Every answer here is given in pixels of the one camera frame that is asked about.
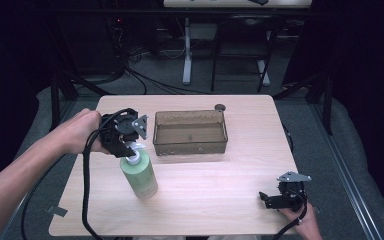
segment table top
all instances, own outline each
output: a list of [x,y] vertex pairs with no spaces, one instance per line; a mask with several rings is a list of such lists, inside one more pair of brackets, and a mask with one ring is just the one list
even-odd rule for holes
[[[157,111],[212,110],[224,104],[224,154],[156,156]],[[258,192],[279,195],[276,178],[297,171],[273,99],[268,95],[104,96],[97,110],[133,108],[148,115],[149,153],[158,182],[150,199],[138,199],[112,155],[90,156],[88,220],[101,236],[275,234],[288,221],[266,209]],[[54,236],[89,235],[81,220],[83,158],[79,155],[49,227]]]
[[312,0],[269,0],[261,6],[248,0],[164,0],[172,8],[309,8]]

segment transparent plastic container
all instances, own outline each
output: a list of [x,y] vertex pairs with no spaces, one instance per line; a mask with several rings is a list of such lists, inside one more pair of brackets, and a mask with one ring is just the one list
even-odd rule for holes
[[224,153],[227,140],[223,111],[155,113],[153,144],[158,156]]

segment green cylinder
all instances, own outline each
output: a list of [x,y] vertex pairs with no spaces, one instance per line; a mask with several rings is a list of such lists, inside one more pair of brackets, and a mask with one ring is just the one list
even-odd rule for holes
[[136,196],[141,199],[150,198],[158,190],[157,179],[148,153],[142,149],[136,151],[140,155],[140,161],[132,165],[127,158],[123,157],[120,160],[120,168]]

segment human hand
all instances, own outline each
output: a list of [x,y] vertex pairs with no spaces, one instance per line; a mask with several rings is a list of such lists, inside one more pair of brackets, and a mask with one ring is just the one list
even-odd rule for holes
[[[45,138],[50,141],[49,144],[60,146],[61,154],[83,152],[89,135],[99,128],[101,114],[98,111],[83,109],[74,117],[59,125]],[[99,137],[92,145],[91,151],[109,153],[102,147]]]
[[[297,212],[292,211],[291,209],[279,209],[290,221],[295,220],[299,217],[301,212],[304,210],[304,206]],[[316,214],[314,212],[314,207],[311,203],[307,202],[307,214],[302,219],[301,223],[298,226],[295,226],[298,234],[305,240],[320,240],[323,239],[319,226],[317,224]]]

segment human arm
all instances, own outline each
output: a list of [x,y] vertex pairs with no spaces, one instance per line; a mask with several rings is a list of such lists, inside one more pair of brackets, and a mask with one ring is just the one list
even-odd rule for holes
[[[299,217],[303,208],[304,206],[297,212],[294,212],[291,209],[279,209],[279,211],[285,214],[290,221],[293,221]],[[314,207],[311,203],[307,202],[307,214],[304,216],[301,223],[298,226],[295,226],[295,229],[304,240],[323,239],[317,223],[316,213],[314,212]]]
[[[58,157],[83,151],[90,133],[99,127],[101,114],[84,109],[35,142],[0,172],[0,231],[25,194]],[[92,151],[104,150],[97,139]]]

